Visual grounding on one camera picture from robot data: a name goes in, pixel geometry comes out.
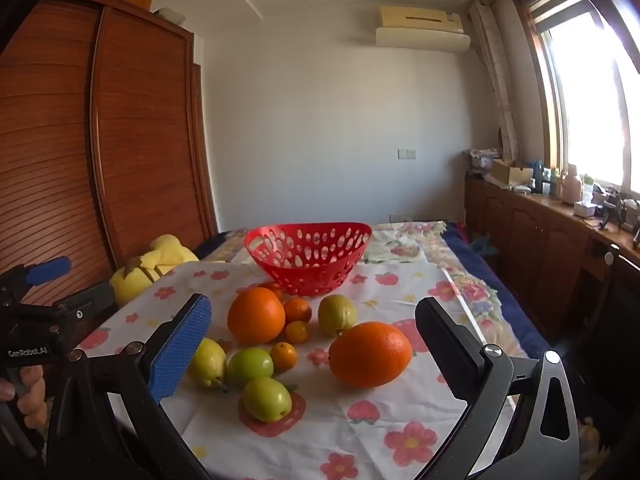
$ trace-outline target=table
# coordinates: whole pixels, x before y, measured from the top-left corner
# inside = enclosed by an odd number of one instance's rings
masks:
[[[268,277],[255,266],[189,262],[176,267],[118,311],[80,345],[89,356],[119,352],[133,340],[145,342],[171,319],[194,292],[212,304],[207,336],[232,354],[238,346],[226,328],[226,313],[238,292]],[[405,332],[414,348],[406,370],[372,390],[338,382],[328,367],[332,340],[317,326],[321,297],[310,298],[312,336],[296,346],[298,364],[279,376],[292,392],[294,409],[283,421],[259,424],[242,414],[241,390],[203,390],[184,377],[161,405],[205,467],[220,478],[410,480],[431,459],[460,418],[466,403],[451,394],[415,328],[414,308],[425,296],[439,297],[452,318],[482,335],[448,274],[428,262],[358,264],[332,294],[350,298],[358,322],[380,320]],[[129,418],[119,396],[114,412]],[[474,470],[491,463],[513,405],[500,421]]]

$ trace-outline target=lemon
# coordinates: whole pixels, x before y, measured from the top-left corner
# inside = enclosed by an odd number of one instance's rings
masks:
[[[341,294],[322,298],[318,307],[318,323],[322,331],[330,336],[340,335],[356,324],[356,307]]]
[[[191,358],[187,373],[196,384],[225,390],[225,369],[225,351],[215,341],[204,338]]]

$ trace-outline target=cardboard box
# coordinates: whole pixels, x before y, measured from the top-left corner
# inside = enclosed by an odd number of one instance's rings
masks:
[[[514,160],[496,158],[489,174],[508,186],[528,186],[533,170]]]

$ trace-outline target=wooden wardrobe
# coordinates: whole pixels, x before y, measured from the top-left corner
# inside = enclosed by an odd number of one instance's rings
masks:
[[[122,0],[42,0],[0,55],[0,272],[66,255],[51,303],[155,237],[216,233],[193,35]]]

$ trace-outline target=window frame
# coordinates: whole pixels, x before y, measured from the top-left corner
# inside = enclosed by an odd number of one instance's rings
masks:
[[[542,109],[543,124],[543,148],[544,148],[544,166],[546,168],[559,168],[560,171],[568,169],[568,142],[564,142],[566,137],[567,125],[564,114],[563,97],[561,81],[554,65],[553,53],[550,48],[549,27],[540,32],[536,27],[534,18],[529,11],[528,0],[512,0],[518,12],[522,27],[524,28],[527,44],[534,65],[534,72],[538,83],[538,94],[540,97],[540,107]],[[596,26],[604,28],[600,13],[588,1],[583,0],[585,6],[588,7]],[[629,118],[626,104],[626,97],[620,77],[620,70],[615,59],[612,59],[614,65],[614,82],[618,90],[618,107],[620,110],[620,118],[623,126],[623,134],[625,137],[623,147],[623,181],[621,186],[614,185],[597,178],[596,181],[604,187],[613,187],[618,191],[623,191],[631,195],[635,199],[640,199],[640,192],[631,191],[631,145]]]

